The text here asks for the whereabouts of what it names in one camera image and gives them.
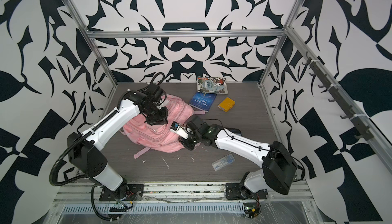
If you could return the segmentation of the pink student backpack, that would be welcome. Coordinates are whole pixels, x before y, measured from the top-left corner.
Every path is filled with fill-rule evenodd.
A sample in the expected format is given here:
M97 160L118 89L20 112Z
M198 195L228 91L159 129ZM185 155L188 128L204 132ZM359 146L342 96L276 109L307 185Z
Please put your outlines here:
M144 148L134 155L137 159L150 149L172 153L179 151L184 146L179 142L179 135L170 131L173 122L184 125L185 121L192 116L195 111L186 104L184 100L173 95L167 95L166 101L161 105L168 109L168 124L148 125L143 115L137 115L128 121L121 133L127 136L133 143Z

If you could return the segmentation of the illustrated Chinese story book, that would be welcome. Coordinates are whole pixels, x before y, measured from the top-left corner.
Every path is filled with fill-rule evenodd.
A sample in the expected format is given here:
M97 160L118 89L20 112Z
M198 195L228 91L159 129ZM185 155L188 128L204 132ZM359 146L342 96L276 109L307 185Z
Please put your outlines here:
M198 77L197 89L204 94L228 94L227 80L224 77Z

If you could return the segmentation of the blue pencil case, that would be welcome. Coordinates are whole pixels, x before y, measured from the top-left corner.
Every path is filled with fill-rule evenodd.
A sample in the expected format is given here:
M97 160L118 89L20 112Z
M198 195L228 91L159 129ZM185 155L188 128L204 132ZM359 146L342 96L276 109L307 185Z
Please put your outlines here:
M235 129L235 128L226 128L226 131L229 131L231 133L234 133L236 135L242 136L242 131L239 129Z

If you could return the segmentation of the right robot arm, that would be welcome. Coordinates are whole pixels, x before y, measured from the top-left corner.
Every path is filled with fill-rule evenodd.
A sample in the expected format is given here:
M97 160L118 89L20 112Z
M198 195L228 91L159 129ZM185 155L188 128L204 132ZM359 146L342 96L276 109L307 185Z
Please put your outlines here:
M201 143L233 152L259 166L255 172L246 172L239 183L228 183L226 199L254 199L269 188L281 195L289 193L298 165L282 143L253 141L230 131L221 122L208 125L207 120L197 115L189 117L183 125L173 122L170 130L188 150Z

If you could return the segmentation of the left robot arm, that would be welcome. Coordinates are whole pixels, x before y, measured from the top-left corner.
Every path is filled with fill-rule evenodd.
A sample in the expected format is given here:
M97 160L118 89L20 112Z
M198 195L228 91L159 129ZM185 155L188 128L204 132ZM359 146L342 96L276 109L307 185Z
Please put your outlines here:
M97 124L80 135L73 133L68 137L69 162L97 185L123 194L125 179L109 165L101 151L127 122L138 115L148 125L167 124L168 109L163 106L166 98L167 93L155 84L126 91L117 106Z

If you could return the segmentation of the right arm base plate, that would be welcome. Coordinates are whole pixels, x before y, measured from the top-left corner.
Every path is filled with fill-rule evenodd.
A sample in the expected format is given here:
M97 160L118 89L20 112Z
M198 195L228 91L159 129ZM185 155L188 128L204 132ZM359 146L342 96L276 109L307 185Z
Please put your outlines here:
M225 184L225 198L227 200L246 200L246 199L267 199L268 191L262 189L253 193L240 183Z

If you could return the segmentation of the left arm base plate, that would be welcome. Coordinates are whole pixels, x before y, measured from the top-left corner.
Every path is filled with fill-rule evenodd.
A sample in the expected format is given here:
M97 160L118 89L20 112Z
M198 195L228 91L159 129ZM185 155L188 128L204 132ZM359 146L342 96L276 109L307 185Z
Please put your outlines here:
M99 201L110 202L116 199L133 201L143 196L144 186L144 184L121 184L117 190L110 190L103 186Z

